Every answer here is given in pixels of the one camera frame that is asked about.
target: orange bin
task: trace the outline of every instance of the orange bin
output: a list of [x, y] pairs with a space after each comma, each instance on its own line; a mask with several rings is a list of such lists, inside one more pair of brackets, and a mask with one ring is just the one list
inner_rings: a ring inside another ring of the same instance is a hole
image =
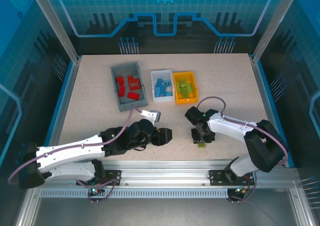
[[[187, 104], [187, 103], [197, 103], [198, 102], [198, 88], [196, 84], [195, 74], [192, 71], [186, 72], [173, 72], [173, 81], [175, 88], [175, 101], [177, 104]], [[180, 82], [181, 79], [185, 79], [187, 84], [192, 85], [192, 93], [189, 93], [188, 98], [183, 98], [181, 91], [178, 93], [177, 83]]]

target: enclosure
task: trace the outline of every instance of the enclosure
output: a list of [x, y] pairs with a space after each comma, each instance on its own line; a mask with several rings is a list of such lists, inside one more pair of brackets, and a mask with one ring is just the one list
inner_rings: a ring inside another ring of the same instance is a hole
[[[1, 225], [318, 225], [318, 1], [0, 0]], [[192, 103], [178, 91], [181, 72], [194, 73]], [[168, 144], [106, 157], [104, 170], [121, 178], [101, 205], [76, 179], [7, 183], [29, 142], [49, 149], [123, 126], [135, 100], [119, 96], [119, 76], [139, 78], [141, 110], [161, 112], [154, 126], [172, 129]], [[173, 96], [156, 95], [161, 77]], [[184, 117], [208, 96], [223, 98], [230, 117], [268, 119], [289, 147], [285, 166], [257, 171], [254, 195], [239, 206], [226, 200], [238, 187], [213, 186], [208, 175], [248, 149], [218, 133], [197, 147]]]

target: red block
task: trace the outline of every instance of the red block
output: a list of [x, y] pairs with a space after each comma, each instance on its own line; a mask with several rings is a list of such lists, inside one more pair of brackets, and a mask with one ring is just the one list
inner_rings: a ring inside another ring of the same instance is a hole
[[125, 91], [126, 91], [125, 85], [121, 85], [120, 89], [119, 89], [119, 92], [118, 92], [118, 96], [119, 97], [124, 97], [125, 96]]
[[132, 75], [128, 76], [128, 85], [130, 90], [139, 90], [141, 89], [141, 84], [139, 78], [134, 79]]
[[123, 85], [125, 82], [124, 78], [122, 76], [119, 76], [116, 78], [117, 82], [120, 84], [120, 85]]
[[132, 100], [139, 100], [140, 95], [137, 93], [129, 92], [127, 97]]

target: gray bin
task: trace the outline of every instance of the gray bin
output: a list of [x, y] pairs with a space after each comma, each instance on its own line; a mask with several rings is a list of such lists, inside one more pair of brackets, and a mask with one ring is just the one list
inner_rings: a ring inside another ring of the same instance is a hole
[[[141, 74], [140, 74], [140, 68], [137, 62], [132, 62], [124, 65], [117, 65], [111, 67], [111, 74], [112, 74], [112, 81], [113, 81], [113, 87], [114, 87], [114, 94], [116, 101], [118, 103], [119, 111], [123, 112], [126, 110], [130, 110], [132, 104], [135, 105], [135, 107], [144, 107], [148, 105], [146, 92], [145, 92], [145, 86], [142, 82]], [[139, 78], [141, 89], [132, 91], [133, 93], [140, 94], [139, 100], [132, 100], [127, 98], [127, 94], [130, 92], [129, 85], [128, 85], [128, 76], [132, 75], [134, 78]], [[124, 97], [118, 96], [118, 91], [120, 89], [120, 85], [116, 82], [116, 78], [122, 76], [124, 79], [124, 85], [125, 85], [125, 94]]]

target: blue block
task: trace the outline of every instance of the blue block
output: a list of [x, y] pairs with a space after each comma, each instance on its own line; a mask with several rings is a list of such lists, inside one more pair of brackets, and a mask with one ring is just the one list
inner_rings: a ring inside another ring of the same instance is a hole
[[156, 97], [160, 97], [160, 87], [157, 87], [156, 89], [155, 89], [155, 96]]
[[160, 86], [162, 86], [162, 82], [163, 82], [163, 80], [162, 80], [161, 78], [159, 78], [159, 79], [157, 80], [155, 86], [156, 86], [157, 88], [160, 87]]
[[162, 86], [160, 86], [160, 96], [165, 96], [165, 94], [166, 94], [166, 86], [165, 85], [162, 85]]

